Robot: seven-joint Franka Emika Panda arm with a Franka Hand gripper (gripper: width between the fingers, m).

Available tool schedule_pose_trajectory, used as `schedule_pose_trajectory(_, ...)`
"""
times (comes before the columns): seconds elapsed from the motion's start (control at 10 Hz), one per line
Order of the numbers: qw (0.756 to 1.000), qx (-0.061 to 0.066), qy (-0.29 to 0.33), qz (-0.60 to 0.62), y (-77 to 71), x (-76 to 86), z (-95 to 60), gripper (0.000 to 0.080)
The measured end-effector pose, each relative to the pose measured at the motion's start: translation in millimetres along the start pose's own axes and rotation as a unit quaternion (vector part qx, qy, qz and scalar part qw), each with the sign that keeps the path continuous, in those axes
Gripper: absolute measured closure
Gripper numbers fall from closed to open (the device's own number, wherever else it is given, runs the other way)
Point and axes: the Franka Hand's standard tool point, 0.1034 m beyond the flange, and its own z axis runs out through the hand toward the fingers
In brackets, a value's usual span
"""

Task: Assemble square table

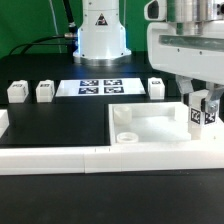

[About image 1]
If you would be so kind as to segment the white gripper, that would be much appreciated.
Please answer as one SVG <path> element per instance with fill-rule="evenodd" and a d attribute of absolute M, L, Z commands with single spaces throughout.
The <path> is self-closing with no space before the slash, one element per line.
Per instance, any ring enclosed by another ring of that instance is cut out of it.
<path fill-rule="evenodd" d="M 193 92 L 191 78 L 211 82 L 201 111 L 206 121 L 215 121 L 224 94 L 224 20 L 206 23 L 201 36 L 179 36 L 169 23 L 150 23 L 147 46 L 153 69 L 177 75 L 181 101 Z"/>

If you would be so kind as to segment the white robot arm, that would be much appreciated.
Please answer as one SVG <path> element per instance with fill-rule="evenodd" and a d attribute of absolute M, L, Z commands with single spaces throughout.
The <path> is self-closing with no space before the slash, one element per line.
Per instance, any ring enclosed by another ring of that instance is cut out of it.
<path fill-rule="evenodd" d="M 82 7 L 74 61 L 110 66 L 129 57 L 119 0 L 82 0 Z M 174 74 L 183 94 L 193 92 L 193 79 L 207 82 L 199 109 L 216 113 L 224 94 L 224 0 L 150 0 L 144 17 L 151 66 Z"/>

